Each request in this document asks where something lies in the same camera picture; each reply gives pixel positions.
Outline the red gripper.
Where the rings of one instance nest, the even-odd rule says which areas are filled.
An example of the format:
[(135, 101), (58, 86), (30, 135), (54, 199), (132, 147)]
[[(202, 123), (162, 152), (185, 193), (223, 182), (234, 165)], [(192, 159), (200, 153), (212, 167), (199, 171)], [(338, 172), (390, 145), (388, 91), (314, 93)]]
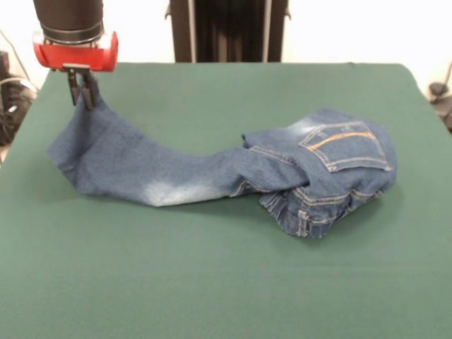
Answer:
[[(86, 44), (57, 44), (44, 38), (41, 30), (32, 35), (32, 45), (38, 62), (46, 68), (62, 70), (64, 67), (89, 67), (82, 70), (83, 97), (87, 109), (95, 106), (93, 77), (90, 72), (112, 72), (117, 65), (119, 41), (115, 31), (103, 34)], [(69, 89), (73, 105), (76, 105), (80, 88), (75, 69), (67, 69)]]

